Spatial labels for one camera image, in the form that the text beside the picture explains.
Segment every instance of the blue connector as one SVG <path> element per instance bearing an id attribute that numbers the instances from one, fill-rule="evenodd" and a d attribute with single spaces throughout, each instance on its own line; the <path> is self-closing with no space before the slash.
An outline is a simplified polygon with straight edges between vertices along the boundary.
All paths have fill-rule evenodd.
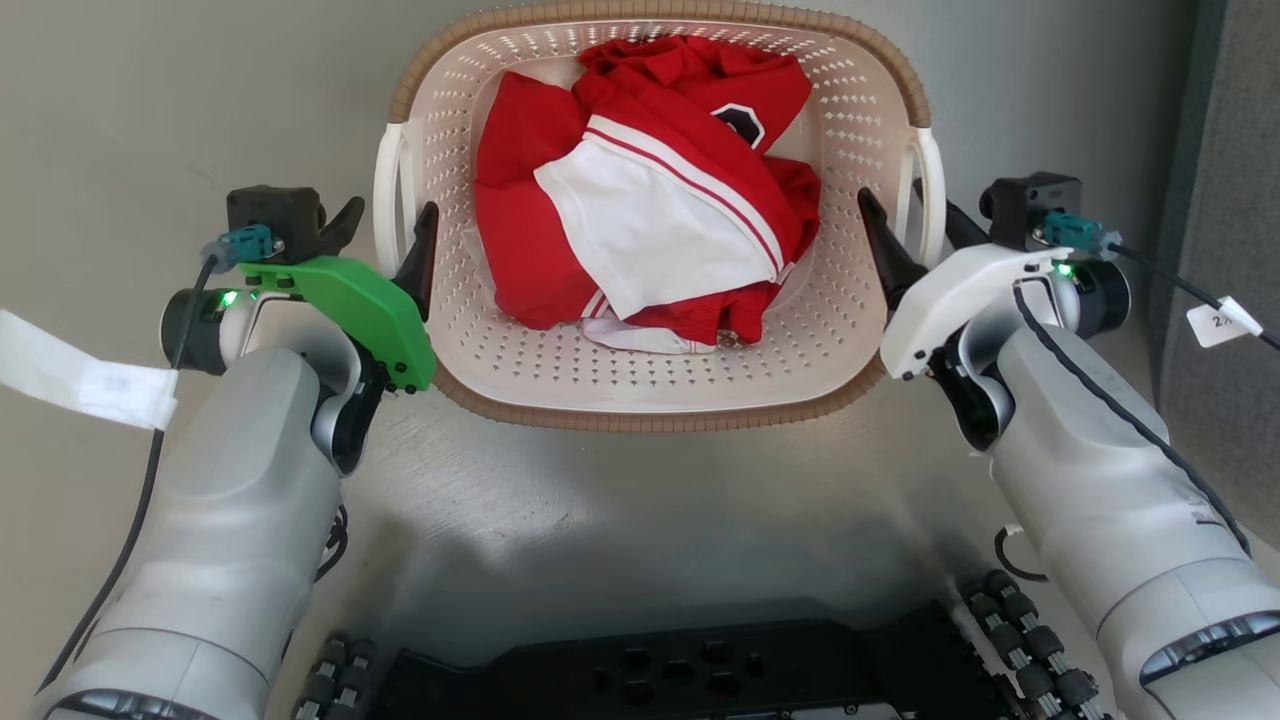
<path id="1" fill-rule="evenodd" d="M 1076 218 L 1066 213 L 1050 213 L 1041 225 L 1043 241 L 1055 247 L 1071 247 L 1097 255 L 1103 260 L 1115 260 L 1112 245 L 1124 245 L 1124 238 L 1116 231 L 1108 231 L 1097 220 Z"/>
<path id="2" fill-rule="evenodd" d="M 246 225 L 238 231 L 224 232 L 218 240 L 200 250 L 200 260 L 218 258 L 214 274 L 230 270 L 241 263 L 257 263 L 279 252 L 271 229 L 266 225 Z"/>

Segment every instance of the silver arm segment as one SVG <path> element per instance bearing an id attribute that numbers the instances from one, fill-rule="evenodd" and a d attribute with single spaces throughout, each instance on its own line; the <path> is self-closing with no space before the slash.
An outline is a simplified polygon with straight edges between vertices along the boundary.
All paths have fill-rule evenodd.
<path id="1" fill-rule="evenodd" d="M 1108 395 L 1167 438 L 1156 411 L 1084 341 L 1046 329 Z M 1212 697 L 1233 687 L 1242 697 L 1280 698 L 1280 641 L 1257 639 L 1280 626 L 1280 587 L 1187 475 L 1085 391 L 1029 329 L 1010 337 L 997 365 L 1015 411 L 992 447 L 992 477 L 1044 574 L 1097 637 L 1120 708 L 1133 719 L 1275 717 L 1280 705 L 1256 705 L 1265 712 L 1252 715 L 1228 712 L 1244 708 L 1234 701 L 1206 706 L 1202 685 L 1215 678 Z M 1212 655 L 1235 643 L 1242 647 Z M 1253 671 L 1228 675 L 1201 666 L 1239 665 L 1228 657 L 1240 652 L 1267 657 L 1270 671 L 1256 661 L 1243 662 Z"/>
<path id="2" fill-rule="evenodd" d="M 339 503 L 311 436 L 320 387 L 284 348 L 228 369 L 165 459 L 114 602 L 32 717 L 262 716 Z"/>

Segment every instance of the black platform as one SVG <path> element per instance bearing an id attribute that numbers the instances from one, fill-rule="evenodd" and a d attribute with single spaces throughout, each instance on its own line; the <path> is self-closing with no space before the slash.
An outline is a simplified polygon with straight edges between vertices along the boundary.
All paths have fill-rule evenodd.
<path id="1" fill-rule="evenodd" d="M 931 603 L 870 633 L 827 620 L 680 630 L 520 647 L 475 669 L 401 651 L 369 720 L 787 717 L 877 703 L 919 720 L 1014 720 L 1015 698 Z"/>

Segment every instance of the label tag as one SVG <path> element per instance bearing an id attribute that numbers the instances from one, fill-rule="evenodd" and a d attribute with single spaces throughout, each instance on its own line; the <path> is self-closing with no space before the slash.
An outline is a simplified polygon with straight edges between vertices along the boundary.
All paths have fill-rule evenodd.
<path id="1" fill-rule="evenodd" d="M 165 429 L 178 370 L 105 363 L 0 310 L 0 384 L 68 410 Z"/>
<path id="2" fill-rule="evenodd" d="M 1262 325 L 1230 295 L 1219 299 L 1219 302 L 1222 304 L 1221 310 L 1201 305 L 1187 311 L 1187 322 L 1196 332 L 1201 347 L 1213 347 L 1240 336 L 1262 333 Z"/>

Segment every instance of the jersey logo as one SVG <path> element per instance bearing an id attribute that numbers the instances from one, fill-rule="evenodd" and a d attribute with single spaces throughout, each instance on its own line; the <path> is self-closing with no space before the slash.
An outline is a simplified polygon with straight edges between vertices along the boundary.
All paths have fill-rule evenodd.
<path id="1" fill-rule="evenodd" d="M 733 132 L 745 140 L 751 146 L 751 150 L 759 147 L 760 142 L 764 141 L 764 126 L 760 124 L 760 118 L 755 117 L 755 110 L 746 105 L 730 102 L 712 113 L 712 115 L 733 128 Z"/>

